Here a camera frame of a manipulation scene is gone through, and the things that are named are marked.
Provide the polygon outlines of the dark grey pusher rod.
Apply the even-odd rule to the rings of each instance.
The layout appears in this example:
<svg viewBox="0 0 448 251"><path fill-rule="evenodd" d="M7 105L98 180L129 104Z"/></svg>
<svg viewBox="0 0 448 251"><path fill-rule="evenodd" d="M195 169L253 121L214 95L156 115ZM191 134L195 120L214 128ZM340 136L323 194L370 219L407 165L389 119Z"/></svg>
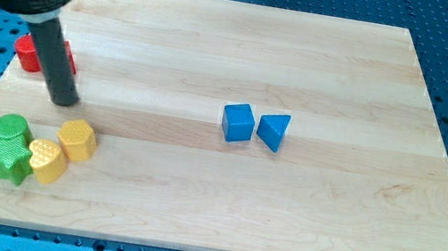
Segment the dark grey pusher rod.
<svg viewBox="0 0 448 251"><path fill-rule="evenodd" d="M73 106L79 96L59 18L28 21L28 27L51 101Z"/></svg>

